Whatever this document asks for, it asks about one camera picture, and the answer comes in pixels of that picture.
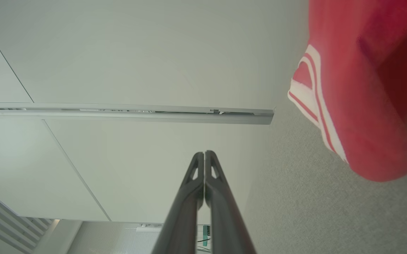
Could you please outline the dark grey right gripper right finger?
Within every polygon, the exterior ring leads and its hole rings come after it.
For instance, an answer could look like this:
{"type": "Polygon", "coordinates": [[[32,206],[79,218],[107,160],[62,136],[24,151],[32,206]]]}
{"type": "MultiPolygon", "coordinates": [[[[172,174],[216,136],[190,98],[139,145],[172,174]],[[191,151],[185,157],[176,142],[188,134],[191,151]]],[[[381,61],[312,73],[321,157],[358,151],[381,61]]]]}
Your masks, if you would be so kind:
{"type": "Polygon", "coordinates": [[[257,254],[214,151],[205,152],[204,172],[212,254],[257,254]]]}

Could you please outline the red basketball jersey with number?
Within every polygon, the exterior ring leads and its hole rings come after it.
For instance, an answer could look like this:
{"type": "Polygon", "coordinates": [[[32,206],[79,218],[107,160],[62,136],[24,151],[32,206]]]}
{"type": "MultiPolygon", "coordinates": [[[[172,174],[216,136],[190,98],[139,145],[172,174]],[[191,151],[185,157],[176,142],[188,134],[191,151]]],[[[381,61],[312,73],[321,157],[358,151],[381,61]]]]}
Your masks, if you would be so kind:
{"type": "Polygon", "coordinates": [[[407,175],[407,0],[309,0],[288,98],[367,180],[407,175]]]}

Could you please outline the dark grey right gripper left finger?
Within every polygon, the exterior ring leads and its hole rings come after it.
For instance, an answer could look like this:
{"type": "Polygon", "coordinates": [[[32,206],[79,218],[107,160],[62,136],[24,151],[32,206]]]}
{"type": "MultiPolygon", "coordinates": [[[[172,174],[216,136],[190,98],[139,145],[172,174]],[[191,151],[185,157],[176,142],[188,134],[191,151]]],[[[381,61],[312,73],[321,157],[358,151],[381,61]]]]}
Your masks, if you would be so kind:
{"type": "Polygon", "coordinates": [[[195,254],[197,214],[204,198],[204,154],[195,153],[152,254],[195,254]]]}

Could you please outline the aluminium frame post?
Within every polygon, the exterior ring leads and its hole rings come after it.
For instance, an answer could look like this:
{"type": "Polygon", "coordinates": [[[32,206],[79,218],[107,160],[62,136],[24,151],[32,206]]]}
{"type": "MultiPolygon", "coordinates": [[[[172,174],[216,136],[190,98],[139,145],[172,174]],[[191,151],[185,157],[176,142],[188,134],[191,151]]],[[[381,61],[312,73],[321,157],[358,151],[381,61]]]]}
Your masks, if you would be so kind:
{"type": "Polygon", "coordinates": [[[104,103],[0,103],[0,119],[269,125],[271,109],[104,103]]]}

